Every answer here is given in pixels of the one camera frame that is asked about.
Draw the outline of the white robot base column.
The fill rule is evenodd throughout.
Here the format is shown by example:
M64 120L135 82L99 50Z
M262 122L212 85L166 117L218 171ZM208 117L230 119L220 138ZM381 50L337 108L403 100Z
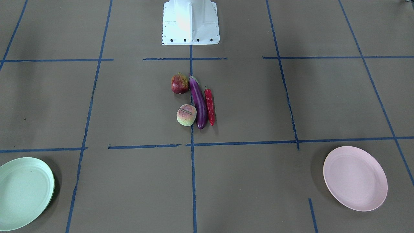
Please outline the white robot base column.
M217 5L210 0L170 0L163 6L163 45L216 45Z

